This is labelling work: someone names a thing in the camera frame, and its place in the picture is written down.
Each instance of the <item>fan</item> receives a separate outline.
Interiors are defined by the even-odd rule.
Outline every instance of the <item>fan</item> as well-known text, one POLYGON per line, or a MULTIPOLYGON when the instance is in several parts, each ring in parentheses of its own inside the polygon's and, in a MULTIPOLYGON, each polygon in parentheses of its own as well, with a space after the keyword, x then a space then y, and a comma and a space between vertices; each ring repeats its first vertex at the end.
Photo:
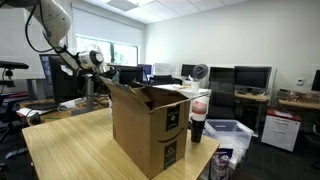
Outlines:
POLYGON ((193 78, 197 81, 200 81, 202 78, 204 78, 208 74, 208 66, 205 64, 199 64, 196 65, 193 68, 193 78))

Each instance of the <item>plastic storage bin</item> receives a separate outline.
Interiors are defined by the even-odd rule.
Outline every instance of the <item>plastic storage bin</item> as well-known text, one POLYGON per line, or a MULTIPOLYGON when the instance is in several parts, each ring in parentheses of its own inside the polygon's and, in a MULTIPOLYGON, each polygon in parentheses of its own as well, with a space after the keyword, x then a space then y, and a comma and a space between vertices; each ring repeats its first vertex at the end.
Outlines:
POLYGON ((211 120, 205 123, 204 135, 220 142, 220 148, 246 150, 253 131, 237 120, 211 120))

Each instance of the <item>computer monitor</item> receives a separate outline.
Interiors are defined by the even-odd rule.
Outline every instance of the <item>computer monitor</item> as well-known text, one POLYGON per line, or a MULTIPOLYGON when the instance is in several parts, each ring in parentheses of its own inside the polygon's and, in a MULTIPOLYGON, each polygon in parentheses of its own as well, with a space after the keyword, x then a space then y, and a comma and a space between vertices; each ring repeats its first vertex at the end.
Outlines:
POLYGON ((62 103, 82 97, 81 90, 85 85, 85 78, 77 76, 76 71, 71 71, 59 56, 49 56, 49 65, 53 96, 55 103, 62 103))
POLYGON ((193 77, 193 68, 196 65, 192 64, 182 64, 182 69, 181 69, 181 76, 191 76, 193 77))
POLYGON ((234 79, 234 68, 210 67, 209 81, 217 79, 234 79))
POLYGON ((49 57, 59 57, 59 55, 58 54, 40 54, 39 56, 40 56, 40 61, 41 61, 42 69, 44 72, 44 76, 46 77, 46 80, 47 80, 47 84, 52 85, 49 57))
POLYGON ((139 67, 142 67, 147 75, 152 74, 152 65, 151 64, 138 64, 139 67))
POLYGON ((316 75, 314 76, 311 90, 320 91, 320 70, 316 71, 316 75))
POLYGON ((235 87, 247 90, 266 90, 268 88, 271 67, 235 66, 235 87))
POLYGON ((133 81, 143 83, 143 67, 139 66, 113 66, 120 71, 119 83, 131 87, 138 87, 133 81))

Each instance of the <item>window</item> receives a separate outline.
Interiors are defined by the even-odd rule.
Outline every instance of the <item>window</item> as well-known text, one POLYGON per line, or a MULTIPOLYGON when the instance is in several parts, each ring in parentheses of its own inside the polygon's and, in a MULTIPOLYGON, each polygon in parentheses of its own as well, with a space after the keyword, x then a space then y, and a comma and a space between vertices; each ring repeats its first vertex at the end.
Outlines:
POLYGON ((100 47, 106 62, 136 66, 138 63, 138 47, 116 44, 107 40, 76 35, 77 51, 89 50, 90 45, 100 47))
POLYGON ((137 65, 138 48, 134 46, 113 44, 114 46, 114 63, 137 65))

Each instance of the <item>filing cabinet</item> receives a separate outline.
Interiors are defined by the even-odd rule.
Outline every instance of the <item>filing cabinet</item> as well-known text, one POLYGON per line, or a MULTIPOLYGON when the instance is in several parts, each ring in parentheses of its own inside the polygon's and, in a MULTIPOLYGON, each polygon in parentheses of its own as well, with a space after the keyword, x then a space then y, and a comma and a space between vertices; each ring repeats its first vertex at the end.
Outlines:
POLYGON ((261 141, 278 148, 293 151, 301 118, 292 113, 268 108, 261 141))

